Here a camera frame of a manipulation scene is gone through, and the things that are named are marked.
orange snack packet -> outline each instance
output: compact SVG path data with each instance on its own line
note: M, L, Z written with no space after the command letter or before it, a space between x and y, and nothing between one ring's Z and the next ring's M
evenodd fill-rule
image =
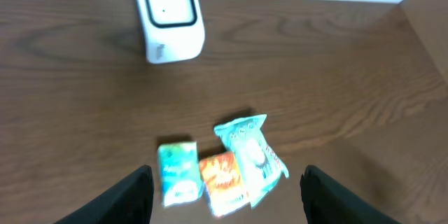
M247 189L233 152L201 160L199 168L214 216L219 218L230 214L249 203Z

snack bag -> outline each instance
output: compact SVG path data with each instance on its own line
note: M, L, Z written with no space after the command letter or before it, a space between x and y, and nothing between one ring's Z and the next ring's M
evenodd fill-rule
M274 188L282 173L289 177L286 165L266 143L261 125L266 115L239 118L218 125L215 134L237 157L252 208Z
M199 199L202 196L203 182L196 142L161 145L158 155L163 206L169 207Z
M226 152L199 162L213 215L221 217L249 203L235 154Z

teal snack packet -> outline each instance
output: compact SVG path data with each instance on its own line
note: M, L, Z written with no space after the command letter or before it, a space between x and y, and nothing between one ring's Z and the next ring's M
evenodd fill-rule
M162 204L193 202L202 196L196 142L163 144L158 149Z
M214 128L224 146L237 157L252 208L275 187L282 173L289 177L286 165L267 145L261 132L265 120L266 115L255 115Z

wood grain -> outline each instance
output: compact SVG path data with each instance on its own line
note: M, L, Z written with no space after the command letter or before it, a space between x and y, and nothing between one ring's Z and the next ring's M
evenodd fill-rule
M400 5L436 67L448 81L448 1L404 0Z
M448 89L399 6L200 1L202 54L153 66L134 0L0 0L0 223L50 223L142 164L157 171L161 139L186 135L203 153L220 150L212 127L233 113L268 115L266 139L291 178L221 223L304 223L298 180L311 163L400 221L446 217L405 196L427 197L422 181L443 181L435 162L448 143L422 148L412 123L403 135L392 126L446 111ZM347 139L352 152L331 147ZM205 199L155 203L151 222L217 223Z

white plastic container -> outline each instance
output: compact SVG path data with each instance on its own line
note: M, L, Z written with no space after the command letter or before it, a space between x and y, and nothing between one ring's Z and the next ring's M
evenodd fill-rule
M153 64L189 60L204 45L205 30L198 0L137 0Z

